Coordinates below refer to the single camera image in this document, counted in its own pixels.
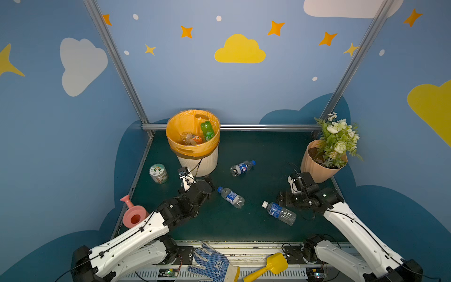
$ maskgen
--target work glove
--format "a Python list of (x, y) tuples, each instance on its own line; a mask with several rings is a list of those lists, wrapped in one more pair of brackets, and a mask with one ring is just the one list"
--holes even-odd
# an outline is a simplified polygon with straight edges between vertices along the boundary
[(194, 249), (194, 258), (200, 267), (189, 265), (188, 271), (206, 276), (199, 281), (236, 282), (239, 267), (233, 266), (223, 254), (215, 251), (209, 244), (203, 242), (201, 248)]

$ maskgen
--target yellow handle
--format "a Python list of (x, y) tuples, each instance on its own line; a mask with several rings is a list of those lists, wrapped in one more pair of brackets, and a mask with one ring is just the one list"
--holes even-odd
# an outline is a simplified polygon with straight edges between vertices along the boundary
[(249, 274), (248, 276), (246, 276), (245, 278), (243, 278), (244, 282), (252, 282), (255, 279), (259, 278), (260, 276), (262, 276), (266, 271), (268, 271), (266, 269), (266, 267), (263, 267), (260, 270), (257, 270), (256, 272), (253, 272), (251, 274)]

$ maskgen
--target white robotic arm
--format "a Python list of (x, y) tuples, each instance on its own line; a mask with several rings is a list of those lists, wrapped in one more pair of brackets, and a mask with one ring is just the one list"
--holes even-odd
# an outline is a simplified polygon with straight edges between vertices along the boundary
[(308, 172), (288, 177), (290, 193), (281, 192), (279, 205), (313, 209), (330, 221), (358, 250), (364, 261), (337, 249), (323, 236), (304, 242), (306, 262), (327, 262), (356, 282), (421, 281), (422, 269), (414, 261), (405, 261), (389, 248), (354, 214), (333, 188), (320, 189)]
[(186, 167), (179, 170), (179, 176), (183, 181), (179, 196), (164, 201), (141, 223), (109, 242), (92, 249), (82, 246), (74, 252), (74, 282), (114, 282), (144, 265), (175, 259), (174, 240), (161, 236), (196, 217), (214, 189), (208, 177), (194, 180)]

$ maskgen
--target jar lid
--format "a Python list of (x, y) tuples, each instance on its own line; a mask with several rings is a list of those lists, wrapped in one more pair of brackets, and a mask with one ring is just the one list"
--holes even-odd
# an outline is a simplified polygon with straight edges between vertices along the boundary
[(150, 167), (149, 170), (149, 174), (152, 176), (159, 176), (161, 174), (163, 174), (165, 172), (165, 166), (160, 164), (160, 163), (156, 163), (153, 166)]

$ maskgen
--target trash can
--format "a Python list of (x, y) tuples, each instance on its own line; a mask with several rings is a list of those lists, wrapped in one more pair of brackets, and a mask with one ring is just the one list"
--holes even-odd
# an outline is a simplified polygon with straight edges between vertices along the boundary
[[(201, 123), (210, 121), (215, 136), (208, 142), (198, 145), (182, 145), (182, 133), (190, 132), (203, 136)], [(215, 170), (218, 164), (219, 131), (221, 123), (212, 113), (202, 110), (188, 110), (178, 113), (169, 119), (166, 126), (166, 136), (172, 151), (177, 155), (180, 164), (193, 170), (194, 176), (205, 176)]]

